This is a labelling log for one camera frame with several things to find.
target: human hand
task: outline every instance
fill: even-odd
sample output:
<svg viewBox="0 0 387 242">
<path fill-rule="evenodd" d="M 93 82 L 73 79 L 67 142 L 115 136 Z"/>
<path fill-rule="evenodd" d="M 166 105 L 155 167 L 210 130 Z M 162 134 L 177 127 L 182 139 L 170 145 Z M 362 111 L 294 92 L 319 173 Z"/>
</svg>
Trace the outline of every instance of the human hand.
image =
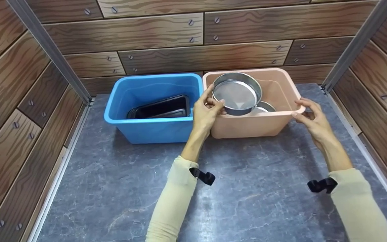
<svg viewBox="0 0 387 242">
<path fill-rule="evenodd" d="M 204 134 L 205 137 L 209 135 L 216 116 L 226 114 L 224 109 L 225 100 L 222 99 L 217 102 L 214 98 L 209 97 L 213 89 L 214 85 L 211 84 L 193 106 L 194 118 L 192 132 Z"/>
<path fill-rule="evenodd" d="M 295 103 L 309 107 L 312 110 L 312 112 L 304 112 L 303 114 L 292 112 L 292 116 L 297 123 L 304 124 L 307 127 L 314 144 L 319 150 L 324 151 L 324 144 L 334 142 L 337 138 L 332 132 L 331 126 L 329 125 L 327 117 L 322 112 L 321 106 L 314 101 L 303 97 L 300 100 L 296 100 Z"/>
</svg>

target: black strap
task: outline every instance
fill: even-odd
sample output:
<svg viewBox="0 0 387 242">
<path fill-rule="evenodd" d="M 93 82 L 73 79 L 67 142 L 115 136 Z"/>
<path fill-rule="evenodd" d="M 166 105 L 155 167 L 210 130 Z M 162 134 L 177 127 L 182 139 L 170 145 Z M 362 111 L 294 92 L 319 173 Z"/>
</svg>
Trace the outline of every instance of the black strap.
<svg viewBox="0 0 387 242">
<path fill-rule="evenodd" d="M 194 177 L 200 179 L 202 182 L 209 186 L 211 186 L 213 182 L 215 182 L 216 176 L 211 174 L 210 172 L 204 173 L 196 167 L 189 168 L 189 171 Z"/>
<path fill-rule="evenodd" d="M 320 181 L 311 180 L 307 182 L 307 186 L 312 193 L 319 193 L 324 189 L 327 190 L 327 193 L 331 193 L 337 185 L 338 183 L 330 177 Z"/>
</svg>

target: blue plastic bin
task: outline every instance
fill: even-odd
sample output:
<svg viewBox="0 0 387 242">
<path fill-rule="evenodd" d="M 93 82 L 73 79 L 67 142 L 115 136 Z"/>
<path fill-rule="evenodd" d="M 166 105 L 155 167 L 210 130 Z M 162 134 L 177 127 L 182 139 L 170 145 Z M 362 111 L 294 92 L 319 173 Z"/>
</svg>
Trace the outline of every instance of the blue plastic bin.
<svg viewBox="0 0 387 242">
<path fill-rule="evenodd" d="M 192 131 L 192 108 L 202 93 L 203 80 L 194 73 L 124 77 L 114 84 L 104 119 L 131 144 L 186 142 Z M 189 97 L 189 117 L 126 119 L 133 108 L 182 94 Z"/>
</svg>

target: gray marble surface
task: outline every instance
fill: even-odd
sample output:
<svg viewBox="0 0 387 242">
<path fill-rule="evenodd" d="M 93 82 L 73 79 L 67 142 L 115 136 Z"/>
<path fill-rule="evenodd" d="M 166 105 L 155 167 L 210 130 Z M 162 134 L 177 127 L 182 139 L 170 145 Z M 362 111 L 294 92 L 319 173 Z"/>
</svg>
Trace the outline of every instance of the gray marble surface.
<svg viewBox="0 0 387 242">
<path fill-rule="evenodd" d="M 356 168 L 370 182 L 387 218 L 387 193 L 316 84 L 297 86 L 322 105 Z M 131 145 L 103 120 L 108 95 L 96 98 L 38 242 L 139 242 L 166 174 L 184 144 Z M 347 241 L 329 195 L 306 182 L 327 167 L 305 128 L 295 122 L 276 137 L 207 139 L 202 170 L 180 242 Z"/>
</svg>

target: plastic bin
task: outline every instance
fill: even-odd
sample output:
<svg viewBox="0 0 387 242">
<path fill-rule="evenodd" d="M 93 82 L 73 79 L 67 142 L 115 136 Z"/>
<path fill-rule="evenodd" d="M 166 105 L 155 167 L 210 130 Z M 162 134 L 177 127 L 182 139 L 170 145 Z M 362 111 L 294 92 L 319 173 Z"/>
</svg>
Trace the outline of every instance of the plastic bin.
<svg viewBox="0 0 387 242">
<path fill-rule="evenodd" d="M 206 89 L 222 74 L 242 72 L 255 78 L 262 88 L 262 101 L 270 103 L 276 112 L 249 113 L 242 116 L 220 115 L 211 129 L 216 139 L 275 136 L 292 118 L 292 111 L 302 113 L 304 106 L 294 103 L 301 95 L 289 74 L 280 68 L 209 72 L 203 76 Z"/>
<path fill-rule="evenodd" d="M 192 109 L 203 91 L 201 77 L 194 73 L 124 77 L 114 84 L 104 119 L 131 144 L 186 142 L 192 131 Z M 126 119 L 133 108 L 176 95 L 189 97 L 189 117 Z"/>
</svg>

